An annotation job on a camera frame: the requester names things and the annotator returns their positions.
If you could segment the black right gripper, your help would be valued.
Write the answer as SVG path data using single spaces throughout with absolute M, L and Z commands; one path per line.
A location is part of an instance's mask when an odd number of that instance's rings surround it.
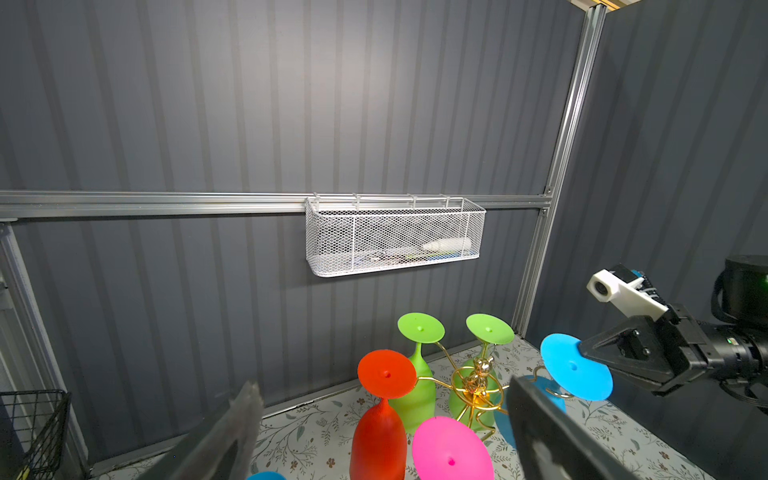
M 660 366 L 660 343 L 672 370 Z M 583 340 L 579 353 L 653 395 L 667 396 L 688 383 L 767 382 L 767 333 L 752 326 L 713 324 L 674 305 L 656 321 L 628 318 Z

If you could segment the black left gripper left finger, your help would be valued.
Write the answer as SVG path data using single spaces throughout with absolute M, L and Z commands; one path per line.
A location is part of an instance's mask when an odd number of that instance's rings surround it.
M 166 452 L 142 479 L 245 479 L 264 413 L 259 385 L 247 381 Z

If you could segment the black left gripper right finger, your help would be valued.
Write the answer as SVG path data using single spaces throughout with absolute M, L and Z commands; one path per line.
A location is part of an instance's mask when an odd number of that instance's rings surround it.
M 505 397 L 525 478 L 636 478 L 531 381 L 511 378 Z

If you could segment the blue wine glass front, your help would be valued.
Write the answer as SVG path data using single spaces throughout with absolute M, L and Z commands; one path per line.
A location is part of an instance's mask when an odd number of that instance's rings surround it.
M 278 472 L 263 471 L 249 476 L 247 480 L 286 480 L 286 477 Z

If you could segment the blue wine glass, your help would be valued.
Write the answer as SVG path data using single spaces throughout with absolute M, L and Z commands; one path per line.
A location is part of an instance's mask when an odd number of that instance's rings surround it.
M 286 477 L 278 472 L 263 471 L 249 476 L 247 480 L 286 480 Z
M 545 338 L 543 352 L 521 338 L 496 352 L 503 373 L 533 385 L 571 420 L 608 441 L 622 425 L 608 401 L 613 376 L 606 366 L 584 358 L 579 344 L 571 335 L 555 333 Z

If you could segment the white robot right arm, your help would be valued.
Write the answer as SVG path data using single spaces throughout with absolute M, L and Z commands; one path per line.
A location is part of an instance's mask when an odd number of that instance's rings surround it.
M 767 258 L 732 255 L 710 295 L 714 322 L 664 300 L 646 275 L 622 264 L 595 273 L 588 291 L 625 321 L 580 343 L 579 353 L 655 396 L 712 381 L 761 412 L 767 397 Z

